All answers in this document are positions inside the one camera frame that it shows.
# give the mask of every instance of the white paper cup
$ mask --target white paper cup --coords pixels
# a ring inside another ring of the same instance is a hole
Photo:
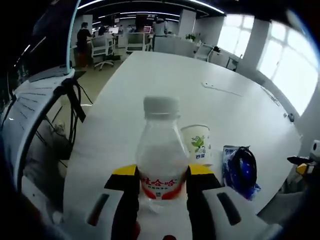
[[[190,125],[181,128],[184,144],[189,150],[190,162],[212,164],[210,129],[206,125]]]

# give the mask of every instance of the white conference table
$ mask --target white conference table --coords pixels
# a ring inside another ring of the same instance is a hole
[[[217,90],[203,87],[214,85]],[[261,191],[256,213],[292,169],[301,142],[295,126],[255,82],[221,66],[173,54],[136,51],[110,78],[77,131],[64,186],[64,212],[101,191],[116,168],[134,164],[145,126],[145,96],[178,96],[180,128],[210,128],[212,170],[219,180],[224,145],[250,146]]]

